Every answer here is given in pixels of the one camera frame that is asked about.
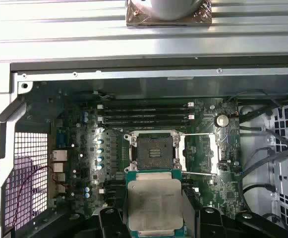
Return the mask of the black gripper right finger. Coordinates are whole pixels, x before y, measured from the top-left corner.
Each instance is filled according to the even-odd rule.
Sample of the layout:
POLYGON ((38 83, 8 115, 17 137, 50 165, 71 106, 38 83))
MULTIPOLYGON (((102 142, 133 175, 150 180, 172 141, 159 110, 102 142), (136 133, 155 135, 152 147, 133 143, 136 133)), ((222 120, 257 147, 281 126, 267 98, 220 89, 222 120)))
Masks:
POLYGON ((213 207, 203 207, 194 190, 182 191, 182 211, 191 238, 288 238, 288 230, 252 212, 234 219, 213 207))

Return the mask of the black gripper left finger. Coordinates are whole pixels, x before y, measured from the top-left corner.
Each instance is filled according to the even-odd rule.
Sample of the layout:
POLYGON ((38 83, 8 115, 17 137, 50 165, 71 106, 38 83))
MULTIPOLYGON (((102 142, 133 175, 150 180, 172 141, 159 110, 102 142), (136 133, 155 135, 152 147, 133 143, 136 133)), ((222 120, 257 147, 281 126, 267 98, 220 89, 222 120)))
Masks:
POLYGON ((98 207, 86 215, 75 208, 75 202, 60 206, 59 218, 38 231, 40 238, 125 238, 127 237, 126 198, 119 196, 113 204, 98 207))

